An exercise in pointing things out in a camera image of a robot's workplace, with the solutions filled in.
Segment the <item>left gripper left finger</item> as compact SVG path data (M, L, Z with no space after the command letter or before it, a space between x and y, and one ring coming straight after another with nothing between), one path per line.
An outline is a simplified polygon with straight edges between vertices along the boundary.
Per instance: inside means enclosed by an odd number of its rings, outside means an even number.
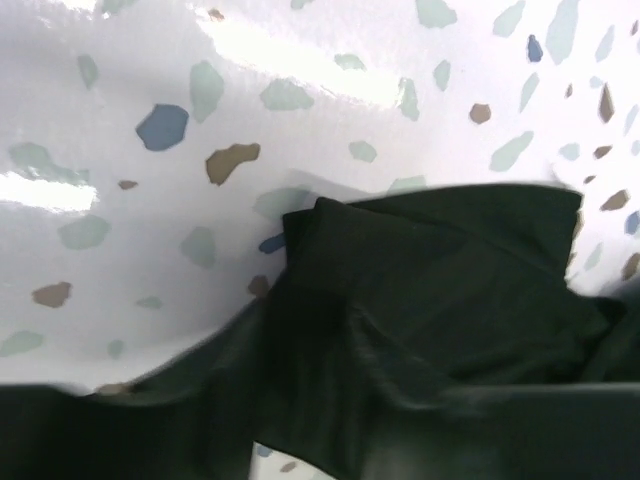
M214 382L185 396L1 390L4 479L246 479L260 406Z

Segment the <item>black t shirt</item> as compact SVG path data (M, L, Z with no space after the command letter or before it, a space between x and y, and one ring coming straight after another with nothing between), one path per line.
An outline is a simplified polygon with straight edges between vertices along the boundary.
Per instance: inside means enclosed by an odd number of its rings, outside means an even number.
M357 478L392 413L467 385L578 380L625 315L565 281L581 200L471 185L283 220L287 264L265 297L156 374L101 396L170 399L214 382L260 406L254 442Z

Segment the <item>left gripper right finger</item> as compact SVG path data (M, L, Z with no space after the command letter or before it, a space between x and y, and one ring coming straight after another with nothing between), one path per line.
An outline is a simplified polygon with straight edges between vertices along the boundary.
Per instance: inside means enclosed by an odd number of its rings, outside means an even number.
M364 479L636 479L639 476L639 287L583 381L465 387L436 410L376 426Z

